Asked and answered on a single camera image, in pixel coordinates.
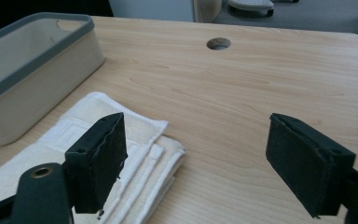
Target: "white towel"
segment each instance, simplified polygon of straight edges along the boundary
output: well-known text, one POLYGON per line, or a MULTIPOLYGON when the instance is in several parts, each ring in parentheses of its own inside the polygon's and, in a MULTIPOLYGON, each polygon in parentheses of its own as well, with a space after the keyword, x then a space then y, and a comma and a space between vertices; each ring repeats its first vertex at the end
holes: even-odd
POLYGON ((0 201, 15 194, 26 170, 64 161, 64 152, 98 119, 123 112, 127 151, 120 179, 112 187, 104 215, 74 213, 76 223, 145 223, 172 184, 185 154, 183 146, 161 136, 168 125, 138 115, 101 92, 92 92, 63 114, 34 144, 0 168, 0 201))

